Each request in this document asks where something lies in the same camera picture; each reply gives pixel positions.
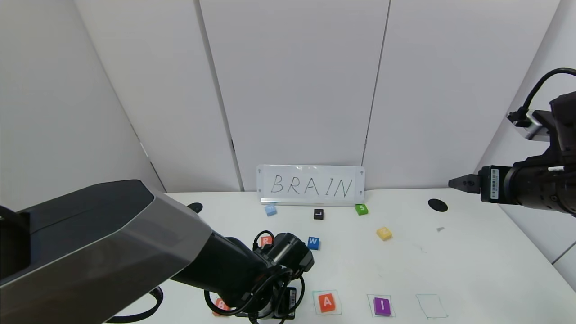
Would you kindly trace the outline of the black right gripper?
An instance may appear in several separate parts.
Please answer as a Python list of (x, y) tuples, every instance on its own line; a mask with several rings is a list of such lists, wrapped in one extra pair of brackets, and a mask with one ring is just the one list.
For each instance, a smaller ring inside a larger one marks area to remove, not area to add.
[(459, 191), (478, 194), (481, 201), (548, 210), (541, 166), (484, 166), (477, 174), (449, 180), (448, 186)]

